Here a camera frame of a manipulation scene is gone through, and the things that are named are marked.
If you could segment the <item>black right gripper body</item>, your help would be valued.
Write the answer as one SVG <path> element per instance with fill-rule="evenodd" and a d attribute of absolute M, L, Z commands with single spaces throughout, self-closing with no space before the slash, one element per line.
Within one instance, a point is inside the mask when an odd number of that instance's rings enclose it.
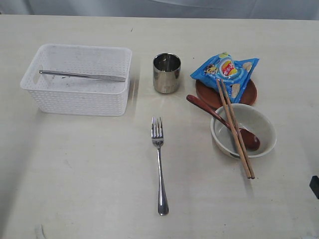
<path fill-rule="evenodd" d="M 316 198 L 319 199 L 319 177 L 316 175 L 312 176 L 309 186 Z"/>

